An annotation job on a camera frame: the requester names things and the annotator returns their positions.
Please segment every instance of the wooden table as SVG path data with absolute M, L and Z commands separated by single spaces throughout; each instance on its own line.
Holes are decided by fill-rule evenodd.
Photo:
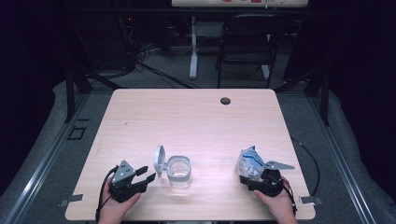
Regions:
M 229 105 L 220 99 L 228 97 Z M 105 175 L 127 160 L 135 169 L 155 173 L 155 149 L 163 145 L 166 159 L 191 160 L 189 189 L 171 189 L 166 175 L 148 185 L 125 220 L 265 220 L 268 208 L 239 182 L 235 164 L 240 150 L 256 146 L 264 161 L 295 167 L 281 171 L 291 183 L 298 219 L 315 216 L 312 205 L 301 204 L 308 190 L 276 95 L 271 90 L 117 90 L 110 100 L 92 149 L 81 172 L 70 220 L 94 220 Z
M 308 0 L 172 0 L 173 7 L 306 7 Z

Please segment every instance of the black cable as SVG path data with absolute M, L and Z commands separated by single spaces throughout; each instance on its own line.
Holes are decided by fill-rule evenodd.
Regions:
M 176 77 L 171 77 L 169 75 L 166 75 L 164 72 L 159 71 L 159 70 L 157 70 L 155 68 L 152 68 L 152 67 L 150 67 L 148 65 L 145 65 L 145 64 L 143 64 L 141 62 L 136 62 L 136 63 L 140 64 L 144 69 L 146 69 L 146 70 L 148 70 L 148 71 L 150 71 L 150 72 L 152 72 L 152 73 L 154 73 L 154 74 L 156 74 L 156 75 L 158 75 L 160 77 L 166 77 L 166 78 L 168 78 L 168 79 L 170 79 L 170 80 L 172 80 L 172 81 L 174 81 L 174 82 L 176 82 L 176 83 L 178 83 L 178 84 L 180 84 L 180 85 L 182 85 L 182 86 L 184 86 L 184 87 L 186 87 L 188 89 L 199 88 L 197 85 L 195 85 L 193 83 L 186 82 L 186 81 L 183 81 L 183 80 L 178 79 Z
M 320 170 L 319 170 L 318 162 L 317 162 L 317 160 L 315 160 L 314 155 L 312 155 L 312 153 L 308 150 L 308 148 L 306 148 L 301 142 L 297 141 L 293 137 L 291 137 L 291 140 L 293 142 L 297 143 L 303 149 L 305 149 L 305 151 L 308 153 L 308 155 L 311 157 L 312 161 L 314 162 L 315 166 L 317 167 L 317 173 L 318 173 L 317 184 L 315 185 L 314 191 L 312 192 L 312 195 L 311 195 L 311 196 L 315 196 L 315 194 L 317 193 L 317 190 L 318 190 L 319 182 L 320 182 Z
M 290 185 L 289 181 L 287 181 L 285 178 L 282 178 L 282 176 L 280 177 L 282 179 L 282 181 L 285 181 L 288 184 L 289 188 L 286 188 L 286 186 L 281 181 L 279 181 L 278 179 L 274 178 L 271 175 L 262 174 L 262 179 L 264 179 L 263 177 L 264 178 L 270 178 L 273 182 L 276 182 L 276 185 L 282 185 L 282 189 L 284 189 L 289 195 L 289 198 L 291 200 L 291 206 L 292 206 L 292 209 L 293 209 L 293 214 L 294 214 L 294 216 L 296 216 L 297 204 L 294 201 L 294 194 L 293 194 L 293 190 L 291 188 L 291 185 Z
M 105 189 L 105 184 L 108 180 L 108 177 L 113 174 L 116 173 L 117 170 L 119 169 L 119 166 L 117 165 L 116 167 L 114 167 L 113 169 L 111 169 L 108 174 L 105 177 L 105 180 L 103 181 L 102 187 L 100 189 L 100 194 L 99 194 L 99 203 L 98 203 L 98 208 L 96 209 L 96 214 L 95 214 L 95 221 L 96 223 L 99 222 L 99 217 L 100 217 L 100 210 L 102 209 L 103 205 L 105 205 L 105 203 L 110 199 L 110 197 L 108 197 L 104 203 L 102 203 L 102 195 L 103 195 L 103 190 Z

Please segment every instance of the human hand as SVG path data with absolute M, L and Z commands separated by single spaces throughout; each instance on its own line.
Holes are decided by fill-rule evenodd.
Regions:
M 289 189 L 290 186 L 288 180 L 283 176 L 282 179 L 286 180 L 283 181 L 283 184 L 285 185 L 286 189 Z M 268 206 L 271 214 L 275 217 L 278 224 L 297 223 L 297 220 L 293 214 L 290 196 L 284 189 L 282 189 L 280 194 L 276 195 L 274 198 L 269 197 L 258 190 L 254 190 L 253 193 Z
M 140 193 L 136 193 L 128 201 L 119 203 L 110 197 L 110 193 L 108 192 L 110 182 L 111 177 L 107 180 L 105 188 L 103 190 L 102 202 L 104 203 L 104 205 L 100 210 L 98 224 L 120 224 L 126 212 L 132 206 L 134 206 L 134 204 L 139 200 L 141 196 Z

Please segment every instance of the cup lid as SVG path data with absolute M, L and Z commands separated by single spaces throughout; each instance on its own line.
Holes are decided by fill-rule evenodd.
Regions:
M 154 168 L 158 177 L 161 177 L 164 170 L 166 170 L 165 149 L 163 146 L 157 146 L 154 156 Z

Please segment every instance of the chair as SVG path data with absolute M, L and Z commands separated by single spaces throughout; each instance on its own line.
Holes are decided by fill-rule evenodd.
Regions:
M 216 65 L 218 88 L 223 63 L 268 65 L 266 88 L 269 88 L 279 42 L 287 25 L 283 16 L 269 14 L 238 14 L 224 22 Z

